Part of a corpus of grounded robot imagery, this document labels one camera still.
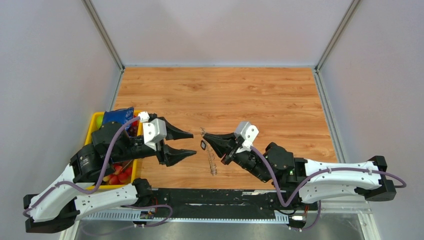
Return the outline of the large metal keyring with clips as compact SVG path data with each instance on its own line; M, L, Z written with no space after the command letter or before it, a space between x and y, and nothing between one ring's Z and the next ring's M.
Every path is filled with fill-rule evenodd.
M201 141L204 141L206 143L206 149L203 150L207 153L207 160L208 160L208 164L209 164L209 168L210 168L210 174L212 176L216 176L218 174L218 170L217 170L217 166L215 164L215 156L213 153L213 149L212 147L209 145L209 143L207 143L203 138Z

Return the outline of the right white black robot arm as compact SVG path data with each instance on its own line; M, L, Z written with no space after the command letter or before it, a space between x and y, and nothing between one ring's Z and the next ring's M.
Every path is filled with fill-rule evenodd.
M202 137L224 165L235 163L261 182L272 181L285 195L277 197L283 206L298 209L303 204L349 195L363 196L370 202L395 198L394 182L388 179L383 156L354 164L328 163L295 157L271 142L260 153L253 147L256 132L205 133Z

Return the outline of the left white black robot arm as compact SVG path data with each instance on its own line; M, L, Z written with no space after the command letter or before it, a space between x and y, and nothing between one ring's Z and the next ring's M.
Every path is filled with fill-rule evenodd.
M90 214L115 207L146 211L159 208L144 178L107 191L100 191L100 186L104 177L117 172L120 162L156 157L161 165L171 167L195 155L194 150L174 149L166 144L191 138L192 133L145 111L126 123L112 120L102 124L91 134L92 142L71 157L44 191L24 196L26 232L58 233Z

